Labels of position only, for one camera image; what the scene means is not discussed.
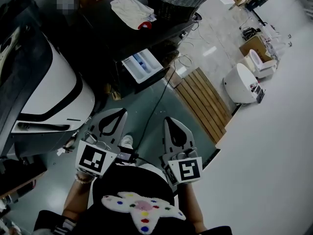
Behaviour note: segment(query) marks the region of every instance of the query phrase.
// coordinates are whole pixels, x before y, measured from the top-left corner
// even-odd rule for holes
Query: small black object
[[[197,22],[202,21],[202,16],[198,12],[196,12],[193,16],[193,20]]]
[[[259,28],[254,29],[252,27],[245,27],[243,30],[243,39],[245,39],[246,41],[249,40],[251,37],[253,37],[254,35],[256,35],[256,33],[261,32],[261,30]]]
[[[264,95],[265,95],[265,93],[264,93],[263,89],[261,89],[259,95],[258,95],[257,98],[256,98],[256,101],[258,102],[258,104],[261,103],[261,101],[262,101]]]

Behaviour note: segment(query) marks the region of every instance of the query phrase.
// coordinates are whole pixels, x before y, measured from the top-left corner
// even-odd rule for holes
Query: gray tiled floor
[[[109,100],[105,109],[125,107],[128,111],[124,133],[131,133],[134,138],[134,147],[137,145],[152,109],[158,101],[165,86],[164,80],[140,92],[130,95],[123,100]],[[176,118],[183,122],[194,135],[198,153],[205,161],[214,151],[215,146],[207,134],[194,121],[193,116],[183,105],[175,92],[168,87],[161,102],[153,114],[143,139],[139,155],[156,166],[160,166],[158,159],[164,152],[162,145],[162,127],[166,116]],[[34,227],[38,212],[50,210],[61,214],[68,191],[75,175],[76,152],[62,154],[56,153],[43,156],[47,172],[37,181],[34,190],[26,194],[18,203],[12,205],[12,211],[7,215],[13,222],[28,232]]]
[[[237,6],[231,10],[223,9],[214,0],[207,0],[197,12],[202,16],[199,28],[195,25],[179,46],[181,54],[187,55],[191,61],[181,57],[175,61],[175,66],[177,70],[182,67],[183,71],[186,69],[181,73],[182,77],[200,67],[232,112],[235,104],[229,98],[222,80],[243,58],[239,47],[245,41],[239,27],[260,26],[255,16],[247,10]]]

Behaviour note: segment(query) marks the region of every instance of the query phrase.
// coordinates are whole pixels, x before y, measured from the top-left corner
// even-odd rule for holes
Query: white floor
[[[245,41],[239,27],[260,26],[254,14],[243,8],[235,6],[231,10],[223,10],[214,6],[216,4],[208,0],[199,8],[202,21],[181,43],[179,51],[183,56],[175,61],[175,67],[182,77],[200,67],[232,112],[236,105],[222,81],[243,58],[239,47]]]

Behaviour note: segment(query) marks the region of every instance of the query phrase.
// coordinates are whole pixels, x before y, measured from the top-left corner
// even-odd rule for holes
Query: colorful polka dots
[[[149,230],[149,228],[146,226],[143,226],[143,227],[141,227],[141,230],[146,233]]]

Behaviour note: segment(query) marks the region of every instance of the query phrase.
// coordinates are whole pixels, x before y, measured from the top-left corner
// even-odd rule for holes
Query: wooden slat floor mat
[[[175,90],[211,140],[217,143],[225,133],[231,114],[201,69],[186,76]]]

